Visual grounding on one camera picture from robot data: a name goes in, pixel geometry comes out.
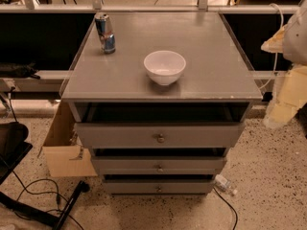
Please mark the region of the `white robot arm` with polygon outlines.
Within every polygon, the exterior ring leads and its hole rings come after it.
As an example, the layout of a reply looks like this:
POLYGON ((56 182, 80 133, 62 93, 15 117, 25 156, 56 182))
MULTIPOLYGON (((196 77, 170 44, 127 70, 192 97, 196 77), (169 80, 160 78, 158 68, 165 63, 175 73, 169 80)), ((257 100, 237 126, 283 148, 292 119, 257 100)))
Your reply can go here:
POLYGON ((283 127, 307 104, 307 8, 301 6, 270 39, 261 45, 268 53, 280 53, 293 64, 282 82, 274 82, 274 93, 264 125, 283 127))

